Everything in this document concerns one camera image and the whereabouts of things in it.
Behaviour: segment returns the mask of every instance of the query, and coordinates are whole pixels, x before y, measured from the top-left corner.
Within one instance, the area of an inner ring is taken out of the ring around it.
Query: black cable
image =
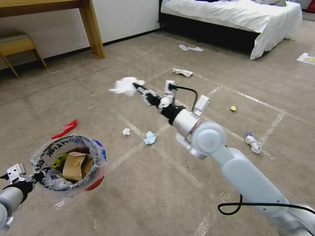
[[[196,90],[193,90],[192,88],[182,87],[182,86],[174,86],[174,87],[176,89],[184,89],[184,90],[192,91],[192,92],[194,92],[196,94],[195,101],[194,101],[193,107],[191,109],[191,111],[193,111],[194,108],[195,108],[196,102],[197,102],[197,98],[198,98],[198,94],[197,94]]]
[[[234,215],[237,213],[241,206],[254,206],[254,207],[289,207],[289,208],[296,208],[296,209],[301,209],[301,210],[306,210],[315,215],[315,211],[303,207],[303,206],[297,206],[297,205],[292,205],[292,204],[283,204],[283,203],[244,203],[243,201],[243,196],[240,194],[240,201],[238,203],[221,203],[218,205],[218,210],[221,214],[223,215]],[[227,207],[227,206],[237,206],[236,210],[233,212],[224,212],[221,210],[222,207]]]

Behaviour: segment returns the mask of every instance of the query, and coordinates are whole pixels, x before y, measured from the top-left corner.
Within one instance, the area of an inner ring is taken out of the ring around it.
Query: red plastic piece
[[[90,187],[88,187],[85,191],[91,191],[94,188],[96,188],[97,186],[100,185],[100,183],[103,181],[104,176],[102,178],[100,178],[99,180],[97,180],[94,184],[92,184]]]
[[[315,0],[311,1],[308,8],[306,9],[306,12],[314,12],[315,13]]]
[[[62,127],[63,131],[60,133],[56,134],[55,136],[52,137],[52,139],[60,138],[66,133],[68,133],[70,130],[74,129],[76,127],[78,120],[75,119],[74,121],[70,122],[69,124],[66,124]]]

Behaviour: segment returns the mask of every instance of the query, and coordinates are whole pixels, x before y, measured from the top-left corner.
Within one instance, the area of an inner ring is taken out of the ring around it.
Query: white slipper
[[[184,50],[184,51],[188,51],[188,49],[187,49],[187,47],[185,46],[185,45],[179,45],[179,47],[182,49],[182,50]]]
[[[195,47],[195,48],[188,47],[187,49],[194,50],[194,51],[203,51],[203,49],[201,49],[199,47]]]

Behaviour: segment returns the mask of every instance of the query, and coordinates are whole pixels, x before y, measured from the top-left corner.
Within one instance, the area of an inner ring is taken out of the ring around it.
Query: crumpled tissue
[[[147,132],[145,135],[147,136],[147,138],[144,139],[146,145],[153,144],[155,142],[156,136],[151,131]]]
[[[176,69],[176,68],[173,68],[173,73],[175,74],[183,74],[185,75],[186,77],[190,77],[193,72],[192,71],[189,71],[189,70],[182,70],[182,69]]]
[[[245,138],[245,142],[252,147],[252,152],[257,154],[262,152],[262,148],[260,147],[258,141],[252,135],[248,135]]]
[[[127,96],[132,97],[137,91],[133,85],[134,82],[137,82],[137,84],[140,85],[144,85],[145,83],[144,80],[137,80],[135,77],[125,77],[121,80],[116,80],[115,88],[111,88],[109,91],[114,93],[124,93]]]
[[[128,128],[124,129],[124,130],[122,131],[122,134],[123,134],[124,136],[130,135],[130,129],[128,129]]]

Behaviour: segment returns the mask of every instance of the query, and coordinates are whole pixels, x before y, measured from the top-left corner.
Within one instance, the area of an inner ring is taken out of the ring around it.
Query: paper
[[[65,166],[63,167],[62,176],[66,180],[82,180],[81,165],[86,154],[79,152],[70,152],[67,156]]]
[[[187,47],[187,49],[194,50],[194,51],[203,51],[203,49],[199,47],[195,47],[195,48]]]
[[[186,77],[190,77],[193,74],[192,71],[182,70],[182,69],[175,69],[175,68],[173,68],[173,73],[175,73],[175,74],[183,74]]]
[[[245,142],[252,147],[252,152],[257,154],[262,152],[262,148],[260,147],[258,141],[252,135],[248,135],[245,138]]]
[[[181,49],[183,49],[184,51],[188,51],[188,49],[187,49],[187,47],[185,46],[185,45],[179,45],[179,47],[181,48]]]
[[[124,130],[122,131],[122,134],[123,134],[124,136],[130,135],[130,129],[128,129],[128,128],[124,129]]]
[[[86,154],[85,159],[81,165],[82,179],[84,179],[87,176],[87,174],[91,171],[93,164],[94,161],[92,156],[90,154]]]
[[[300,62],[304,62],[304,63],[307,63],[307,64],[312,64],[315,66],[315,57],[311,57],[308,55],[308,53],[303,53],[301,56],[299,56],[298,59],[296,59],[297,61],[300,61]]]
[[[121,80],[116,80],[115,88],[109,89],[110,92],[114,93],[124,93],[127,96],[131,97],[137,91],[133,83],[137,83],[143,85],[145,82],[144,80],[137,80],[135,77],[125,77]]]
[[[155,142],[156,137],[151,131],[147,132],[145,135],[147,136],[147,138],[144,139],[146,145],[153,144]]]

